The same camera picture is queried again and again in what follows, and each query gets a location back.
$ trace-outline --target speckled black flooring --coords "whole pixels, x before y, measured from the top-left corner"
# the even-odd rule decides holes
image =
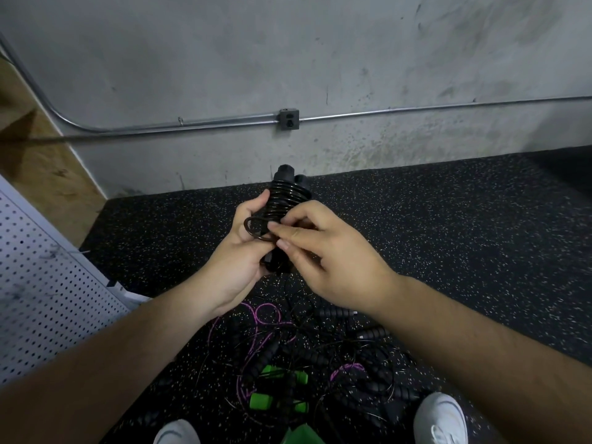
[[[264,187],[111,200],[81,249],[128,290],[158,295],[206,262],[236,205]],[[354,171],[313,178],[312,188],[397,272],[592,364],[592,147]],[[257,284],[258,297],[248,302],[275,301],[286,287],[296,292],[300,286],[297,275],[272,277]],[[244,312],[234,315],[249,320]],[[188,419],[204,443],[280,441],[278,430],[246,420],[228,403],[232,374],[203,363],[209,328],[196,334],[105,442],[130,436],[152,442],[158,428],[176,418]],[[223,342],[222,332],[217,340]],[[416,388],[454,393],[431,368],[410,368],[401,377]],[[465,400],[461,404],[471,436],[487,439],[486,421]],[[352,415],[349,427],[365,420]],[[357,430],[347,430],[347,442],[363,439]],[[376,442],[396,438],[411,440],[409,428],[390,430]]]

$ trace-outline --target right hand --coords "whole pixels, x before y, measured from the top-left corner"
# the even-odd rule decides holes
[[[329,302],[373,314],[393,294],[402,277],[389,268],[361,233],[319,201],[307,201],[281,220],[270,222],[285,251],[308,286]],[[294,227],[308,223],[316,230]],[[320,257],[320,262],[309,253]]]

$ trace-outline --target concrete wall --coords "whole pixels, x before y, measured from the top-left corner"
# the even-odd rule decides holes
[[[0,0],[56,107],[94,126],[592,93],[592,0]],[[592,104],[85,144],[108,196],[592,142]],[[64,133],[76,131],[62,127]]]

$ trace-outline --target shoe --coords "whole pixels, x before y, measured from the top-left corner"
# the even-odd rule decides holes
[[[169,422],[154,438],[154,444],[201,444],[195,429],[185,419]]]
[[[461,406],[443,393],[432,393],[419,405],[413,419],[416,444],[468,444]]]

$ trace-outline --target pegboard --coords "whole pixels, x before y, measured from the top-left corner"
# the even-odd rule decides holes
[[[0,180],[0,386],[128,313],[106,284]]]

